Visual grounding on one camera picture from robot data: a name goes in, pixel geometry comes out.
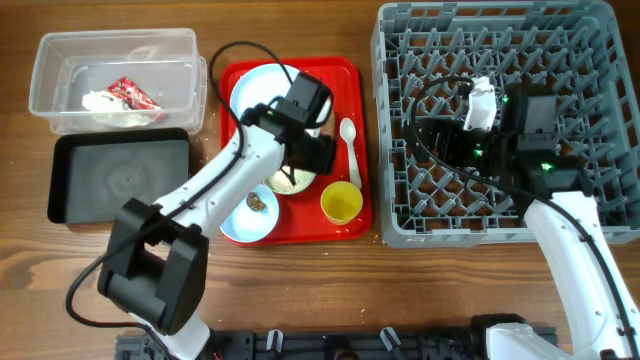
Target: dish rack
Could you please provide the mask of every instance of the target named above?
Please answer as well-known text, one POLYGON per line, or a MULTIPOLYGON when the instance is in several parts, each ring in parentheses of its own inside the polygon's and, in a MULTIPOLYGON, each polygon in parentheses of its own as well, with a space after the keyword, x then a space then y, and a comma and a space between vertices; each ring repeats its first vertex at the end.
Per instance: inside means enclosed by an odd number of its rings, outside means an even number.
MULTIPOLYGON (((613 9, 602 1, 385 4, 371 37, 380 137, 381 228, 393 247, 535 242, 500 190, 435 163, 418 163, 402 138, 418 114, 464 118, 444 76, 488 76, 499 98, 511 83, 557 96, 558 154, 575 155, 594 185, 609 243, 640 237, 639 112, 613 9)), ((501 119, 500 110, 495 123, 501 119)))

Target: red wrapper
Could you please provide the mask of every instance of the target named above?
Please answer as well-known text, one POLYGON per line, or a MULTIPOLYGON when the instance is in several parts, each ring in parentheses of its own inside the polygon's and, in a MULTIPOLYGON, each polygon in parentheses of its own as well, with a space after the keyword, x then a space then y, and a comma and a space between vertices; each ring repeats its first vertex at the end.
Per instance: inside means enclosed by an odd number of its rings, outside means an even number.
MULTIPOLYGON (((157 110, 160 106, 128 77, 123 77, 107 88, 111 95, 124 100, 130 108, 135 110, 157 110)), ((162 122, 165 114, 154 115, 154 122, 162 122)))

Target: yellow cup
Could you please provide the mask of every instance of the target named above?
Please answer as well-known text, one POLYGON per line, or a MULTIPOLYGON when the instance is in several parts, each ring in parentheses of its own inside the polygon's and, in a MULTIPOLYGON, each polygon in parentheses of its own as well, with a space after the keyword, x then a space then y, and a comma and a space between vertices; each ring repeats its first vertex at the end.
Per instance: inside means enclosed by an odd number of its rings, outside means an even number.
POLYGON ((345 225, 360 213, 362 201, 362 193, 355 185, 348 181, 337 181, 324 189, 320 206, 329 221, 345 225))

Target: wooden tabletop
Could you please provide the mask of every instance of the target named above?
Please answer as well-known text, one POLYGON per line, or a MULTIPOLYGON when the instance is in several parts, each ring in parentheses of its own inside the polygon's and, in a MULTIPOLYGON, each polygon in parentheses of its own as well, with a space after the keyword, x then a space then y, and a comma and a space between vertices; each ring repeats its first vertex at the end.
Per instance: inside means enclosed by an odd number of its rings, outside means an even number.
MULTIPOLYGON (((640 6, 611 2, 637 82, 640 6)), ((105 251, 110 229, 54 225, 47 219, 58 136, 27 109, 33 63, 45 33, 189 27, 204 57, 238 39, 263 42, 282 58, 348 57, 362 74, 369 167, 377 174, 369 40, 382 3, 5 0, 0 7, 0 358, 109 359, 115 336, 129 332, 85 328, 63 309, 67 287, 105 251)), ((216 75, 231 62, 259 58, 264 55, 255 50, 234 49, 223 56, 216 75)), ((218 103, 211 96, 208 107, 204 128, 194 136, 199 141, 192 172, 219 150, 218 103)), ((537 245, 392 249, 379 236, 377 190, 373 197, 374 223, 359 240, 242 249, 219 236, 213 239, 200 303, 204 320, 216 330, 379 330, 467 325, 476 314, 514 312, 533 324, 556 326, 561 346, 570 349, 562 304, 537 245)), ((616 246, 613 253, 640 301, 640 242, 616 246)), ((78 311, 96 320, 128 320, 98 294, 96 277, 79 290, 78 311)))

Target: white spoon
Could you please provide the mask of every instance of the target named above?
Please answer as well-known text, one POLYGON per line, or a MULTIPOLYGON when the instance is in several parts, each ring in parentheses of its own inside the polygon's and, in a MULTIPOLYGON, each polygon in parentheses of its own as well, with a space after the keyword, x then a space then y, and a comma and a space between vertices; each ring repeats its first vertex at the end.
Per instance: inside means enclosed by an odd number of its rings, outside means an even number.
POLYGON ((358 169, 358 161, 356 160, 356 151, 353 148, 353 140, 356 138, 356 126, 349 118, 342 119, 340 123, 340 137, 347 143, 349 150, 349 177, 351 183, 362 189, 362 179, 360 179, 360 170, 358 169))

